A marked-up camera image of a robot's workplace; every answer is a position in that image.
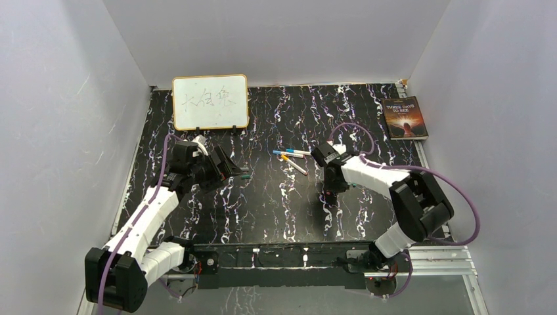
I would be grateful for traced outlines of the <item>small whiteboard with writing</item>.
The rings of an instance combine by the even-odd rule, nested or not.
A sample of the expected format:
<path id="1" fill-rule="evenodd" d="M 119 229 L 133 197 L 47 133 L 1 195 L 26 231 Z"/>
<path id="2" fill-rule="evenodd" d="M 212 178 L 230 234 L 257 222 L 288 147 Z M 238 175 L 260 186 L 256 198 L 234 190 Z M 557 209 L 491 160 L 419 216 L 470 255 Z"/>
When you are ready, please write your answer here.
<path id="1" fill-rule="evenodd" d="M 171 82 L 178 131 L 245 128 L 250 121 L 244 74 L 176 77 Z"/>

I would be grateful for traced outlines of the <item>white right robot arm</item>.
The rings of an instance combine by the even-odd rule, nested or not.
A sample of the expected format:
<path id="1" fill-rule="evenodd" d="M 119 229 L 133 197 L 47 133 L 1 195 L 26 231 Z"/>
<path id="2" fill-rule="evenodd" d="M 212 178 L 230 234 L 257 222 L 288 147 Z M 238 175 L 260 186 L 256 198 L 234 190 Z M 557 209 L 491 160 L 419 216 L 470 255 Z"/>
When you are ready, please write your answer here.
<path id="1" fill-rule="evenodd" d="M 339 194 L 351 184 L 371 189 L 391 201 L 396 222 L 368 249 L 347 263 L 388 271 L 396 256 L 423 242 L 454 216 L 454 209 L 434 176 L 421 169 L 380 165 L 340 146 L 321 144 L 311 156 L 324 169 L 324 192 Z"/>

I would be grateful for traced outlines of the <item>light blue capped marker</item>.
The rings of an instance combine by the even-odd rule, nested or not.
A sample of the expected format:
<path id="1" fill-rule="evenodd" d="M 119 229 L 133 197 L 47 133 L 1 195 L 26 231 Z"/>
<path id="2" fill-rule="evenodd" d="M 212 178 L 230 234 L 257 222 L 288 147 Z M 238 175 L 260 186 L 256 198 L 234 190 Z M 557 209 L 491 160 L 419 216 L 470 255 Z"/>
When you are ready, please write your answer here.
<path id="1" fill-rule="evenodd" d="M 300 155 L 304 155 L 304 156 L 310 156 L 311 155 L 311 152 L 303 151 L 303 150 L 287 149 L 286 152 L 292 153 L 292 154 L 300 154 Z"/>

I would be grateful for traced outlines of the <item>aluminium frame rail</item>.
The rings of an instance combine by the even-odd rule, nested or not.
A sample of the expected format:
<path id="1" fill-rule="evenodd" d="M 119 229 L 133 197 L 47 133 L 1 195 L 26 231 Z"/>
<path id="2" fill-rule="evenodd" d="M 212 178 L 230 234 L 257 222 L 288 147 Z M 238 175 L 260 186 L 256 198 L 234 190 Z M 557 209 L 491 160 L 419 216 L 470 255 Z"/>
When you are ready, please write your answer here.
<path id="1" fill-rule="evenodd" d="M 366 276 L 476 275 L 465 246 L 416 246 L 407 254 L 379 261 L 363 243 L 291 243 L 248 245 L 179 245 L 165 242 L 157 248 L 129 250 L 116 255 L 109 268 L 131 269 L 148 283 L 173 269 L 185 274 L 213 275 L 225 270 L 343 270 Z"/>

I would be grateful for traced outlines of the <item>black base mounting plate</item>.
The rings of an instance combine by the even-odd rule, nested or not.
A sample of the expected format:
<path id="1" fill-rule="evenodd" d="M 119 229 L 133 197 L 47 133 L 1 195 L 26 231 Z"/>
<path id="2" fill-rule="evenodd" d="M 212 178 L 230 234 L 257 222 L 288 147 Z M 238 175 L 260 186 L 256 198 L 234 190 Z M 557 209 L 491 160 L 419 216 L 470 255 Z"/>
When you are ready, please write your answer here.
<path id="1" fill-rule="evenodd" d="M 201 289 L 228 287 L 365 288 L 362 272 L 350 272 L 349 250 L 369 242 L 196 244 L 202 262 Z"/>

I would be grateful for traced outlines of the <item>yellow capped marker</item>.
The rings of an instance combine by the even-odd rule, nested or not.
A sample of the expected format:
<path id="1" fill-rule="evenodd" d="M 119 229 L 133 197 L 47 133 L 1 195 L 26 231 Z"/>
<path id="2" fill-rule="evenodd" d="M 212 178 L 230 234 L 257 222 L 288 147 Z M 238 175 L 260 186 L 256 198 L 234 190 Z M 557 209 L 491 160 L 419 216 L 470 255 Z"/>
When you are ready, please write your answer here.
<path id="1" fill-rule="evenodd" d="M 282 154 L 281 158 L 287 162 L 289 165 L 291 165 L 294 169 L 296 169 L 297 171 L 299 171 L 301 174 L 303 174 L 304 176 L 308 175 L 308 171 L 305 170 L 303 167 L 299 166 L 297 163 L 295 163 L 294 161 L 292 161 L 288 156 Z"/>

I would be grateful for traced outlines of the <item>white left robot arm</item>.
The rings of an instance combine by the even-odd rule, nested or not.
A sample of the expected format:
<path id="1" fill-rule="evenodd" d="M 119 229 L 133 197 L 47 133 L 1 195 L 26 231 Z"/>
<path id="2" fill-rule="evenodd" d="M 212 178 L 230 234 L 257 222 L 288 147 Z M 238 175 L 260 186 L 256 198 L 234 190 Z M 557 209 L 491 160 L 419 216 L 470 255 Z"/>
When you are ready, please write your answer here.
<path id="1" fill-rule="evenodd" d="M 192 241 L 170 236 L 150 250 L 152 240 L 181 200 L 196 187 L 211 192 L 245 172 L 216 146 L 211 152 L 204 137 L 182 140 L 163 149 L 162 164 L 136 211 L 104 246 L 85 256 L 85 298 L 98 305 L 135 312 L 148 288 L 170 270 L 201 272 L 216 256 L 197 254 Z"/>

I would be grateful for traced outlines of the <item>dark paperback book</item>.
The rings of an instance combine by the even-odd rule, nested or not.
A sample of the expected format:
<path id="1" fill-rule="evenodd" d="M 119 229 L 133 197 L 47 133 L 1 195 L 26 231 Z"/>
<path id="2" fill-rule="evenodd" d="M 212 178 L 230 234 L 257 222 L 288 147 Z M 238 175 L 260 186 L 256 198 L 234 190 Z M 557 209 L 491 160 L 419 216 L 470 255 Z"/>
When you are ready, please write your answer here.
<path id="1" fill-rule="evenodd" d="M 383 99 L 382 111 L 391 140 L 426 140 L 429 137 L 415 96 Z"/>

